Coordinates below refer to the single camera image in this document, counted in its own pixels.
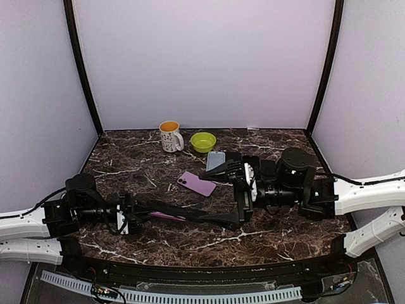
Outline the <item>black phone case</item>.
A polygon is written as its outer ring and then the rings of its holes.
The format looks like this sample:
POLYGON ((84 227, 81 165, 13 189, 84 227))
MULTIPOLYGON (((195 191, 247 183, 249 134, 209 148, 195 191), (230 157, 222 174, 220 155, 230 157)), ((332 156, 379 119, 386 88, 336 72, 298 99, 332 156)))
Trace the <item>black phone case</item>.
POLYGON ((202 222, 199 217, 209 214, 204 210, 170 205, 158 200, 147 201, 146 203, 139 205, 139 208, 143 208, 148 214, 150 212, 162 212, 176 217, 183 217, 185 221, 188 222, 202 222))

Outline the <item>light blue phone case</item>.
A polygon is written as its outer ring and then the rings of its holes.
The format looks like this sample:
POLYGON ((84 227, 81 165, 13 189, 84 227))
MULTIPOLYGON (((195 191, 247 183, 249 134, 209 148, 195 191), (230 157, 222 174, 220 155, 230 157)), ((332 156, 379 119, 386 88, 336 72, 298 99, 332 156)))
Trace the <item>light blue phone case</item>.
POLYGON ((222 151, 210 151, 207 155, 206 171, 210 171, 225 163, 226 154, 222 151))

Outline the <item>black phone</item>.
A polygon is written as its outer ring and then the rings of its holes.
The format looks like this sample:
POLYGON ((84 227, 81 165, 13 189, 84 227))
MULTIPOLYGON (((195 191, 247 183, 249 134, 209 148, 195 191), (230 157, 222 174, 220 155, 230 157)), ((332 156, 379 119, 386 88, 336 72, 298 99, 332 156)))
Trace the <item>black phone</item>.
POLYGON ((225 152, 225 161, 228 162, 241 162, 242 161, 242 154, 239 152, 234 151, 226 151, 225 152))
POLYGON ((182 222, 185 221, 185 219, 183 217, 176 217, 176 216, 168 215, 168 214, 165 214, 165 213, 162 213, 162 212, 150 212, 149 216, 158 217, 158 218, 162 218, 162 219, 170 219, 170 220, 182 221, 182 222))

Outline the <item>dark green phone case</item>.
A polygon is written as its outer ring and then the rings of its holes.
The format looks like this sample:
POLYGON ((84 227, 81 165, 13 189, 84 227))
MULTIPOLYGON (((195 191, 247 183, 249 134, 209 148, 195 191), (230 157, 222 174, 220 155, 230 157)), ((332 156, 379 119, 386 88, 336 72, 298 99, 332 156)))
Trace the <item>dark green phone case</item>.
POLYGON ((243 163, 248 163, 255 172, 260 168, 260 158, 258 156, 244 155, 242 161, 243 163))

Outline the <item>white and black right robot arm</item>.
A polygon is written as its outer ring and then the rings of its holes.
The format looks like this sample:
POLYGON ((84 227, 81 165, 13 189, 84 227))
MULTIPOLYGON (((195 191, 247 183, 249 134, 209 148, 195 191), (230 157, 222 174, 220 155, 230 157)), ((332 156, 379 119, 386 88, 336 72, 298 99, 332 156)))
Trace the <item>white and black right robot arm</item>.
POLYGON ((230 230, 250 221, 255 208, 297 206, 298 214, 309 220, 332 219, 348 213, 385 208, 368 224, 336 237, 323 270, 335 275, 347 265, 347 256, 360 257, 404 229, 404 172, 352 180, 338 174, 316 171, 316 159, 299 148, 287 148, 280 158, 262 160, 238 156, 202 173, 205 181, 224 181, 234 187, 237 209, 208 217, 230 230))

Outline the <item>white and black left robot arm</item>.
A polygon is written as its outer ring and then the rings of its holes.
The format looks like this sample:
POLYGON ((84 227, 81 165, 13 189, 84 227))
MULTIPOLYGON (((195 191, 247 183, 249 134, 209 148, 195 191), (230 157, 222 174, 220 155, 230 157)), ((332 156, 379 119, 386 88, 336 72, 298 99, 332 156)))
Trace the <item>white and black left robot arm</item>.
POLYGON ((106 200, 91 174, 77 174, 33 208, 1 214, 1 259, 64 265, 76 276, 89 271, 89 261, 74 232, 89 223, 104 223, 112 235, 140 232, 151 209, 130 193, 106 200))

